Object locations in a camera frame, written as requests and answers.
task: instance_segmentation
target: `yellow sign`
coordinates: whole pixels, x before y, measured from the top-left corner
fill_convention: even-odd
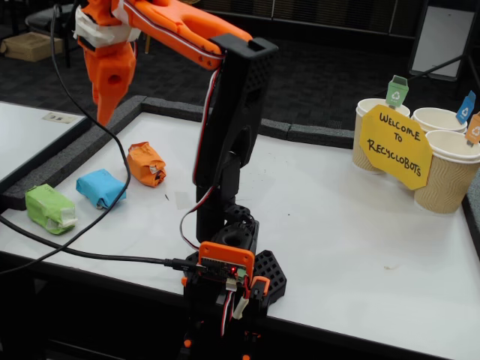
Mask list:
[[[364,115],[360,146],[368,160],[410,190],[427,184],[432,149],[420,125],[395,110],[377,105]]]

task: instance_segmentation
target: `blue flag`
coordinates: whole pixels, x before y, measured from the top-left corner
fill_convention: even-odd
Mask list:
[[[462,106],[460,106],[460,109],[457,112],[457,119],[461,124],[466,122],[470,115],[472,115],[473,107],[475,106],[475,99],[476,95],[471,91],[468,96],[465,97],[465,100],[463,100]]]

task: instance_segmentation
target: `chair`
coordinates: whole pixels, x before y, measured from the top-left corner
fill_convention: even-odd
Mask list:
[[[65,57],[65,64],[67,68],[70,67],[70,47],[68,46],[68,38],[74,30],[75,24],[75,10],[74,4],[66,4],[60,7],[60,13],[55,20],[54,33],[57,38],[63,39],[63,53]],[[28,15],[25,19],[25,24],[32,32],[50,36],[50,24],[52,23],[53,9],[46,9]]]

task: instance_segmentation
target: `white paper cup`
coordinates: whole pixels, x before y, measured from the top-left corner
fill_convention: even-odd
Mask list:
[[[480,145],[470,148],[461,133],[430,131],[426,135],[433,149],[427,186],[415,191],[415,201],[439,214],[457,211],[480,167]]]
[[[374,167],[371,162],[368,160],[367,155],[363,152],[362,147],[360,146],[360,134],[362,133],[362,119],[363,116],[372,110],[376,105],[388,106],[385,99],[364,99],[358,102],[356,108],[356,118],[355,118],[355,134],[353,137],[353,163],[360,169],[367,170],[371,173],[380,174],[383,173],[382,170]],[[410,110],[405,105],[402,105],[396,109],[400,114],[409,117]]]
[[[436,107],[422,107],[413,112],[412,119],[420,124],[424,132],[435,130],[448,130],[465,134],[467,123],[461,124],[456,118],[456,113]]]

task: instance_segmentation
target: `cardboard box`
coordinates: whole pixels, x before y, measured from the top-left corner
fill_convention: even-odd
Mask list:
[[[55,54],[63,50],[62,39],[55,39]],[[12,59],[38,62],[50,57],[50,37],[36,32],[29,32],[2,41],[0,53]]]

